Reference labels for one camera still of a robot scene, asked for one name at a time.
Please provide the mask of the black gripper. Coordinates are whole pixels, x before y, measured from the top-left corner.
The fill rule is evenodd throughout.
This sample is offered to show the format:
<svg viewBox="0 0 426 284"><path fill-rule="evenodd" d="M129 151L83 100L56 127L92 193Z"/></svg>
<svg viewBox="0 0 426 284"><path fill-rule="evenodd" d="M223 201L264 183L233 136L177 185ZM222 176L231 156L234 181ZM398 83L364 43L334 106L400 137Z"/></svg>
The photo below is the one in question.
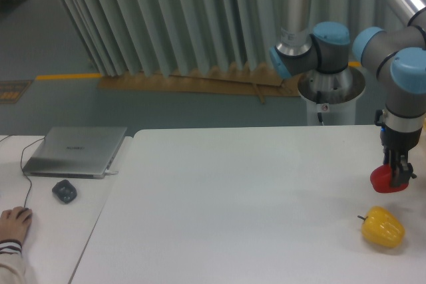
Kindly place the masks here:
<svg viewBox="0 0 426 284"><path fill-rule="evenodd" d="M414 177L413 166L409 162L407 152L416 147L420 135L421 129L413 132L399 132L387 126L381 128L383 165L390 165L391 167L390 186L392 188L408 186L410 179Z"/></svg>

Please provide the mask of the striped cream sleeve forearm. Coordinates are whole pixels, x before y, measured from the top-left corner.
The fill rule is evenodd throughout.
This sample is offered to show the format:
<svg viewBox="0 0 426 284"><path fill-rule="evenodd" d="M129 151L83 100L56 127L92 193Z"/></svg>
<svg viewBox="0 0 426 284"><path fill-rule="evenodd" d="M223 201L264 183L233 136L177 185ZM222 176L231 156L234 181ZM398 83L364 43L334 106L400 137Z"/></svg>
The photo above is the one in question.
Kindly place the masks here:
<svg viewBox="0 0 426 284"><path fill-rule="evenodd" d="M15 239L1 240L1 284L24 284L26 263L22 245Z"/></svg>

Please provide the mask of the person's right hand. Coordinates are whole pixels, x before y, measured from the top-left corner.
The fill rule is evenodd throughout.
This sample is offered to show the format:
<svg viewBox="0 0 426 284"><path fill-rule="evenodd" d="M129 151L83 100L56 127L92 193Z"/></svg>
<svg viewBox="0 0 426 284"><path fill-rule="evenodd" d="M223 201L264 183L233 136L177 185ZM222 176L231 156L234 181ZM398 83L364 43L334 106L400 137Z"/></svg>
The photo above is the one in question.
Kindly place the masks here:
<svg viewBox="0 0 426 284"><path fill-rule="evenodd" d="M19 220L19 214L23 209L24 207L19 206L1 213L1 241L15 241L20 245L24 244L32 218L26 223L22 223Z"/></svg>

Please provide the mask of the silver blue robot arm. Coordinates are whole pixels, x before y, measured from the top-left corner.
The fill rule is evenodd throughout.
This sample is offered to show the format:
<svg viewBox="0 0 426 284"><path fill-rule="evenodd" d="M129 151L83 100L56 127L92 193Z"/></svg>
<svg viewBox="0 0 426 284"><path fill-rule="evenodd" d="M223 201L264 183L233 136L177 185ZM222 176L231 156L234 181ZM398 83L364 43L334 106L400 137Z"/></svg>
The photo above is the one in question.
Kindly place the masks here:
<svg viewBox="0 0 426 284"><path fill-rule="evenodd" d="M282 78L308 72L299 92L317 105L343 103L359 95L358 76L350 71L353 55L387 92L385 108L375 113L383 163L372 171L373 189L382 194L406 189L415 177L409 151L425 121L425 0L386 0L404 28L387 32L370 27L351 40L334 22L308 28L311 0L285 0L281 31L270 58Z"/></svg>

